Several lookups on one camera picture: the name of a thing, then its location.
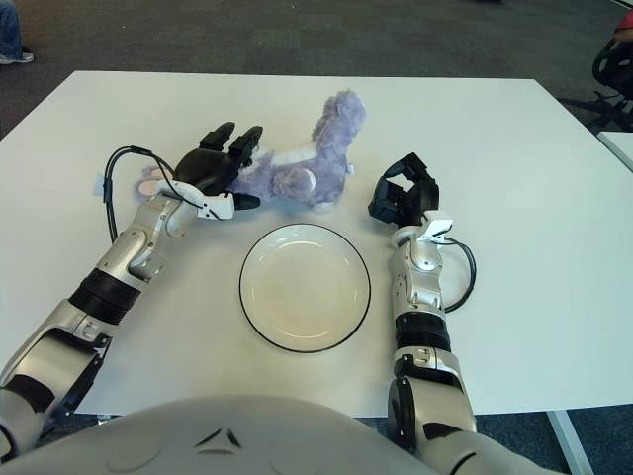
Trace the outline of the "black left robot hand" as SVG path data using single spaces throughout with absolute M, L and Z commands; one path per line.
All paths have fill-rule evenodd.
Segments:
M 235 123 L 226 122 L 207 133 L 199 146 L 188 152 L 177 164 L 173 178 L 188 183 L 205 196 L 216 196 L 229 191 L 239 172 L 252 164 L 253 150 L 263 133 L 260 126 L 251 127 L 238 136 L 224 152 Z

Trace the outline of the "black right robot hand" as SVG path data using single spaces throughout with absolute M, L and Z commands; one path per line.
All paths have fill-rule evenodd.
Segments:
M 399 228 L 420 226 L 426 211 L 438 209 L 439 187 L 414 152 L 383 173 L 368 205 L 372 218 Z

